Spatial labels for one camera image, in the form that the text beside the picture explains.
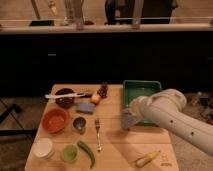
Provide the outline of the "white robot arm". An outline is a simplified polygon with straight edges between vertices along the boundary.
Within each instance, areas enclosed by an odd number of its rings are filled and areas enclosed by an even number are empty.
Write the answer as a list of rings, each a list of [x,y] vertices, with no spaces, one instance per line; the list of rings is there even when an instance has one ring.
[[[213,126],[184,114],[186,104],[186,97],[180,91],[166,89],[134,98],[129,111],[137,118],[150,119],[213,157]]]

